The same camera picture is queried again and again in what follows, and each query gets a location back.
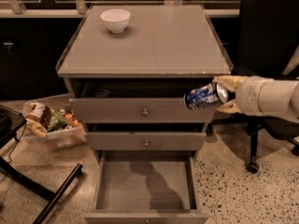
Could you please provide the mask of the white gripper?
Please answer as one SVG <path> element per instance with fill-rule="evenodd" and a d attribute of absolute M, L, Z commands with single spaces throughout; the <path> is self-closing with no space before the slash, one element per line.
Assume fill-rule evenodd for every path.
<path fill-rule="evenodd" d="M 246 76 L 218 76 L 213 81 L 220 83 L 230 92 L 235 92 L 235 99 L 219 105 L 217 110 L 222 113 L 244 113 L 248 116 L 261 116 L 259 107 L 259 94 L 268 81 L 264 77 Z"/>

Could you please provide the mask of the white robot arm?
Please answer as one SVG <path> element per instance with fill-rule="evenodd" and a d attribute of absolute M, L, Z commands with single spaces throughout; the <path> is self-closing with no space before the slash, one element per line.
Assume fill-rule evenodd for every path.
<path fill-rule="evenodd" d="M 236 75 L 213 78 L 213 82 L 220 83 L 235 95 L 232 100 L 218 107 L 220 112 L 299 122 L 297 78 L 261 77 L 247 67 L 237 67 L 235 71 Z"/>

